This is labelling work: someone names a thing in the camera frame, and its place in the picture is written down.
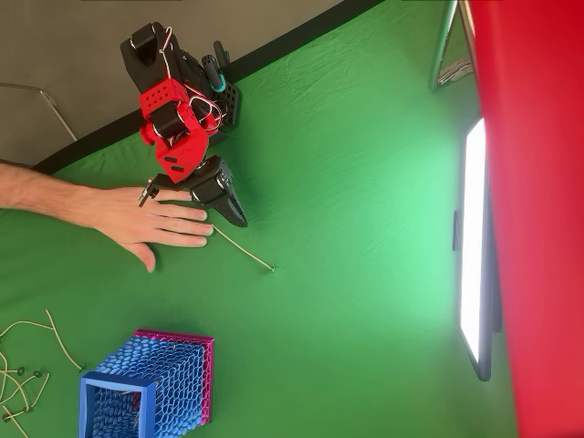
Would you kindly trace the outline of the person's bare hand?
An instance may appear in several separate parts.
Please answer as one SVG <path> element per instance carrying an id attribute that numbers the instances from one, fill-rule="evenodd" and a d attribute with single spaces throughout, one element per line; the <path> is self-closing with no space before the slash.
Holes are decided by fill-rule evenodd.
<path id="1" fill-rule="evenodd" d="M 134 254 L 153 272 L 156 265 L 151 244 L 203 247 L 214 231 L 206 211 L 186 206 L 185 191 L 162 190 L 154 199 L 138 205 L 140 189 L 124 187 L 93 189 L 79 221 Z"/>

